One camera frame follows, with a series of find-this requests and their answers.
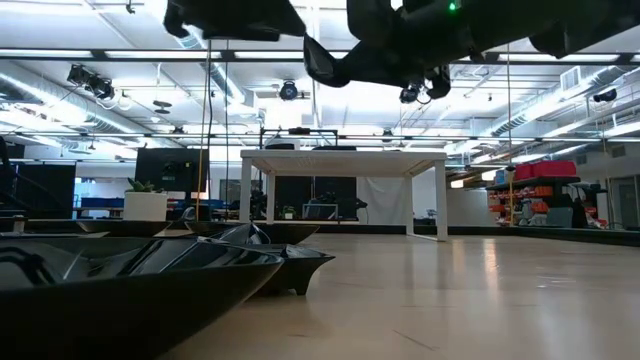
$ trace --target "white curtain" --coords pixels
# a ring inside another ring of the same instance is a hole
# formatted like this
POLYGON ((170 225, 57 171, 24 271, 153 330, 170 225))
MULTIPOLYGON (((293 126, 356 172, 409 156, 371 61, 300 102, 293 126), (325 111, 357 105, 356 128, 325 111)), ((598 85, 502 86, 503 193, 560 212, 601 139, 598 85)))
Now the white curtain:
POLYGON ((369 204, 367 210, 358 210, 360 224, 406 224, 404 204, 407 192, 404 179, 358 178, 357 184, 358 198, 369 204))

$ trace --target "table leg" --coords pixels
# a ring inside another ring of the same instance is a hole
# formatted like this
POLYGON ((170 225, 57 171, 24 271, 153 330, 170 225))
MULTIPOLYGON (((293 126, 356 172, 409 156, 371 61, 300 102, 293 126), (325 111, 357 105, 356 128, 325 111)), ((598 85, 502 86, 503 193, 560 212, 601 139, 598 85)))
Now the table leg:
POLYGON ((242 174, 240 179, 240 215, 241 223, 247 224, 251 221, 251 158, 242 159, 242 174))
POLYGON ((276 174, 267 177, 267 224, 273 224, 276 213, 276 174))
POLYGON ((407 235, 415 235, 413 229, 413 178, 407 176, 404 178, 405 201, 404 215, 406 217, 407 235))
POLYGON ((436 161, 436 210, 438 216, 438 241, 449 239, 449 223, 447 221, 447 176, 444 161, 436 161))

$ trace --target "motion capture camera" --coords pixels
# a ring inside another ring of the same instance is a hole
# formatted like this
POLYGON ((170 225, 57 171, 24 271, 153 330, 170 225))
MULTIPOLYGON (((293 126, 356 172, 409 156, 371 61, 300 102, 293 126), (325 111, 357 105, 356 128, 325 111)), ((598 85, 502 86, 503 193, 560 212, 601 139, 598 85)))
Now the motion capture camera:
POLYGON ((406 89, 402 89, 400 92, 400 102, 403 104, 411 104, 414 101, 418 100, 418 95, 420 94, 420 87, 415 85, 409 85, 406 89))
POLYGON ((593 101, 595 102, 612 102, 618 98, 618 91, 616 89, 609 90, 602 94, 594 95, 593 101))
POLYGON ((298 88, 296 87, 296 83, 291 80, 285 81, 284 85, 282 85, 282 88, 280 89, 279 95, 280 99, 284 101, 295 100, 298 97, 298 88))

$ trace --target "computer monitor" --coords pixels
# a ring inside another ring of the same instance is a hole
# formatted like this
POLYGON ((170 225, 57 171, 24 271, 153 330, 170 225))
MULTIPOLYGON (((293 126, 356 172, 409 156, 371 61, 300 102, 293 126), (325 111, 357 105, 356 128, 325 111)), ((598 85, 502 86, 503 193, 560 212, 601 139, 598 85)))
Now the computer monitor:
POLYGON ((136 181, 155 185, 165 191, 186 193, 207 190, 209 175, 209 152, 202 151, 202 172, 200 178, 199 149, 138 149, 136 161, 136 181))

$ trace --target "black screen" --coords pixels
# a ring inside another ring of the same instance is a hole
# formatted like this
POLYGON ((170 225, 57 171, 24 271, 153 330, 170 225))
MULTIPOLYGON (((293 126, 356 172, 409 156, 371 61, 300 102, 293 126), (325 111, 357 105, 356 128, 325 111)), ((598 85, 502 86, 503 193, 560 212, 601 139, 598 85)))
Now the black screen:
POLYGON ((199 162, 198 149, 138 149, 136 181, 151 182, 155 189, 165 191, 204 192, 209 175, 208 151, 202 151, 202 172, 198 180, 199 162))
POLYGON ((15 197, 36 210, 29 217, 71 219, 75 165, 19 165, 18 173, 44 188, 21 179, 16 182, 15 197))

